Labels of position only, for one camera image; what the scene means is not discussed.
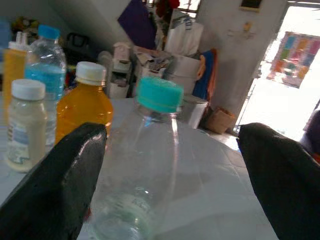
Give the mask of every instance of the doorway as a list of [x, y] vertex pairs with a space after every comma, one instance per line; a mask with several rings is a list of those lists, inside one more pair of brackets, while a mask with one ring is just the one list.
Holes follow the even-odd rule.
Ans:
[[259, 76], [252, 82], [235, 125], [263, 123], [288, 138], [299, 141], [305, 126], [320, 102], [320, 53], [315, 55], [299, 88], [268, 79], [286, 32], [320, 36], [320, 3], [292, 3], [276, 39], [260, 63]]

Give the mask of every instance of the colorful poster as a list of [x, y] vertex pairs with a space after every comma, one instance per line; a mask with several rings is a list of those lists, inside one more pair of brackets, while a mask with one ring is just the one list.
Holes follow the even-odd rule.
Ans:
[[299, 88], [320, 48], [320, 37], [286, 32], [268, 79]]

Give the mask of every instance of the white wall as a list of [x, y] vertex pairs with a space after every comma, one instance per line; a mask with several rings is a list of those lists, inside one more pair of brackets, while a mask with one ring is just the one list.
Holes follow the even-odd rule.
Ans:
[[60, 29], [61, 35], [72, 32], [67, 22], [49, 6], [48, 0], [6, 0], [0, 7], [0, 18], [14, 21], [17, 17], [36, 19], [41, 24]]
[[[239, 115], [253, 74], [280, 26], [286, 0], [263, 0], [259, 13], [239, 9], [242, 0], [202, 0], [198, 21], [204, 25], [200, 50], [218, 49], [217, 83], [212, 108], [221, 106]], [[251, 39], [229, 36], [252, 22]]]
[[114, 43], [130, 41], [117, 21], [130, 0], [49, 1], [77, 33], [90, 37], [97, 49], [113, 52]]

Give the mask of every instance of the blue bottle cap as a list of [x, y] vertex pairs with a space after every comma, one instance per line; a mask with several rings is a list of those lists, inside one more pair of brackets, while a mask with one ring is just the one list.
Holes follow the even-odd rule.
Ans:
[[175, 113], [184, 97], [184, 88], [157, 77], [143, 77], [137, 87], [137, 102], [160, 113]]
[[57, 28], [40, 24], [38, 27], [38, 35], [47, 39], [57, 39], [60, 36], [60, 31]]

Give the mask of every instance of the table surface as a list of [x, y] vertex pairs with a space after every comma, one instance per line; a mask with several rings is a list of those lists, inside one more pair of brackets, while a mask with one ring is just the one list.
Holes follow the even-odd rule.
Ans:
[[[112, 101], [112, 127], [118, 128], [134, 107], [132, 99]], [[7, 132], [0, 126], [0, 152]], [[168, 214], [157, 240], [277, 240], [239, 152], [200, 130], [178, 123], [179, 162]], [[23, 178], [0, 161], [0, 203]], [[92, 240], [87, 224], [78, 240]]]

